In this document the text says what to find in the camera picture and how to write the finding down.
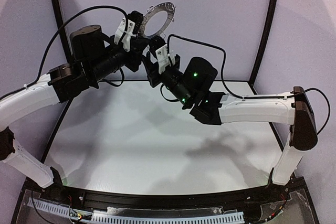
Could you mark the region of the perforated metal key ring disc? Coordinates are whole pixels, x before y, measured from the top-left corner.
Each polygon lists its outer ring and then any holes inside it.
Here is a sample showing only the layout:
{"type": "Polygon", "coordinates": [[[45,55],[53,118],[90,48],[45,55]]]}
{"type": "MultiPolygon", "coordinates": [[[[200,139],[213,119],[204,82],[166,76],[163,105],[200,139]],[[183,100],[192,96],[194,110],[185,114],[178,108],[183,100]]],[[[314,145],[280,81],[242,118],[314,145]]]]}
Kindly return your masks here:
{"type": "Polygon", "coordinates": [[[144,15],[139,34],[147,39],[160,36],[174,22],[175,5],[172,2],[163,2],[151,6],[144,15]]]}

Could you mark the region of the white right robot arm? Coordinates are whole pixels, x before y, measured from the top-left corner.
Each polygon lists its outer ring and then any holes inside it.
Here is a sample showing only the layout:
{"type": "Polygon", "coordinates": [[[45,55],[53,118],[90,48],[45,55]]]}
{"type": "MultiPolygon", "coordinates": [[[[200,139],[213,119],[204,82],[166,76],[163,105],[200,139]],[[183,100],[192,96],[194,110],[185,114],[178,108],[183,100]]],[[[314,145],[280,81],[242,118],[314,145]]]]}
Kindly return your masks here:
{"type": "Polygon", "coordinates": [[[217,70],[204,58],[193,57],[180,72],[180,57],[171,58],[167,46],[142,57],[151,87],[165,86],[184,110],[202,124],[270,122],[290,126],[287,142],[269,175],[274,185],[288,184],[304,154],[318,142],[314,113],[302,87],[273,95],[233,95],[211,92],[217,70]]]}

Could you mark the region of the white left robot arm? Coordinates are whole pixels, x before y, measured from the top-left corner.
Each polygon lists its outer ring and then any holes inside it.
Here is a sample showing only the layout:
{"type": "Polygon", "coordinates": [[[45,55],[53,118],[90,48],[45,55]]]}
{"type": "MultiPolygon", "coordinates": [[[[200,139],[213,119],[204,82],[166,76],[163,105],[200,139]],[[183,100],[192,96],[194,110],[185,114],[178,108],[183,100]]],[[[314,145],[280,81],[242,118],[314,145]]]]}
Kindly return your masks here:
{"type": "Polygon", "coordinates": [[[9,125],[47,106],[78,96],[123,66],[136,72],[146,47],[143,27],[130,22],[119,25],[111,37],[99,25],[70,34],[73,61],[51,69],[30,87],[1,100],[1,162],[23,173],[41,188],[61,189],[58,171],[27,152],[15,139],[9,125]]]}

